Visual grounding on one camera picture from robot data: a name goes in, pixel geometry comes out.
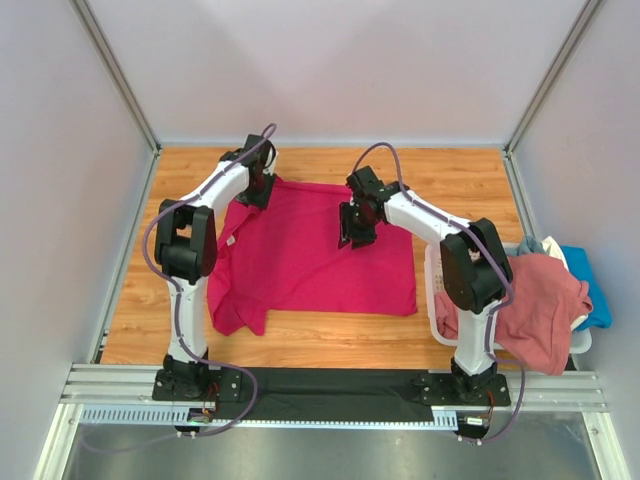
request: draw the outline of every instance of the white wall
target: white wall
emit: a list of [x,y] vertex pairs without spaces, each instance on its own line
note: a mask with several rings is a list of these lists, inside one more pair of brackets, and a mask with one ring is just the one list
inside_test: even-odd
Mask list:
[[86,360],[150,152],[64,0],[0,0],[0,478]]
[[581,365],[598,372],[640,478],[640,3],[609,0],[516,151],[543,235],[584,246],[613,310]]
[[91,0],[163,142],[504,143],[583,0]]

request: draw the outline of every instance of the folded cloth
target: folded cloth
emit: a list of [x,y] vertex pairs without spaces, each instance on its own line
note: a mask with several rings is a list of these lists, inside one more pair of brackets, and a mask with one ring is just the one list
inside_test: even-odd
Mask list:
[[504,251],[509,257],[519,257],[528,253],[545,253],[542,243],[531,235],[526,235],[517,247],[506,247]]
[[[571,322],[592,309],[589,284],[547,255],[511,257],[509,264],[516,298],[498,313],[495,341],[529,368],[561,375],[571,346]],[[436,295],[435,307],[438,332],[458,338],[458,310],[446,292]]]
[[561,246],[562,253],[567,259],[569,271],[578,280],[589,283],[589,297],[593,303],[593,311],[576,330],[584,330],[589,327],[609,328],[613,322],[607,298],[604,296],[600,285],[593,275],[587,252],[579,247]]
[[562,253],[562,248],[560,248],[560,245],[558,245],[558,242],[556,242],[556,240],[553,237],[549,236],[545,238],[540,242],[540,244],[542,245],[542,249],[544,250],[544,253],[546,253],[550,257],[561,260],[562,264],[564,265],[564,268],[566,270],[569,270],[569,266],[567,265],[567,260],[566,258],[564,258],[564,253]]
[[263,335],[267,310],[410,315],[417,311],[411,234],[378,224],[373,245],[338,249],[338,185],[276,179],[269,207],[231,202],[207,300],[213,326]]
[[[562,248],[560,248],[560,245],[558,245],[558,242],[556,242],[553,237],[547,237],[544,240],[542,240],[542,242],[540,243],[542,243],[542,248],[544,248],[544,253],[546,253],[550,257],[560,259],[562,261],[562,264],[564,265],[565,270],[569,270],[569,265],[567,264],[567,259],[564,258],[564,253],[562,253]],[[588,317],[589,317],[588,315],[580,315],[573,322],[571,322],[571,331],[576,330],[580,325],[584,323],[584,321]]]

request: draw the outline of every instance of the white basket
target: white basket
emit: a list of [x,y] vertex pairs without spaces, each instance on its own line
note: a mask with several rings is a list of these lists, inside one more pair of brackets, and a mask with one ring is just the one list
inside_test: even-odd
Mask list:
[[[505,247],[517,246],[517,244],[505,243]],[[444,290],[442,281],[442,259],[440,258],[440,249],[431,248],[427,245],[424,254],[424,275],[427,285],[427,313],[429,314],[429,323],[431,324],[431,334],[443,345],[455,347],[458,345],[457,340],[444,338],[438,332],[438,323],[436,321],[435,296]],[[493,344],[494,350],[504,350],[502,345]],[[574,331],[571,336],[571,347],[569,353],[584,353],[591,348],[591,332],[589,329],[580,332]]]

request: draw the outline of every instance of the wooden floor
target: wooden floor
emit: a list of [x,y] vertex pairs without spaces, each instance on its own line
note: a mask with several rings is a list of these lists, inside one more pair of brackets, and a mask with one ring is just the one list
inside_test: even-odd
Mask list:
[[[166,282],[141,254],[144,227],[165,198],[193,190],[215,168],[224,148],[167,148],[162,154],[137,244],[113,319],[102,363],[160,364],[170,335]],[[285,180],[344,184],[360,148],[283,148],[276,172]],[[469,219],[487,217],[503,241],[522,230],[500,152],[494,149],[401,149],[405,181],[424,199]],[[374,151],[371,165],[385,183],[395,180],[388,152]],[[217,219],[222,230],[224,218]],[[414,238],[417,314],[410,317],[315,312],[269,312],[267,331],[244,328],[230,337],[205,319],[209,358],[245,366],[448,368],[453,349],[431,336],[426,313],[425,244]]]

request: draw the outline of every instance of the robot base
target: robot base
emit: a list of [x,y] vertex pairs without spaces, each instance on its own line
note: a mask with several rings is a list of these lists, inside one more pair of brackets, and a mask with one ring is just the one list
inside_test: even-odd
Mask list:
[[230,369],[209,370],[208,365],[180,362],[166,355],[156,373],[151,398],[165,402],[237,402],[242,375]]
[[490,405],[489,392],[494,406],[511,405],[509,387],[504,375],[497,373],[497,365],[478,375],[467,375],[451,360],[452,373],[421,373],[415,385],[422,388],[420,395],[424,405],[477,406]]

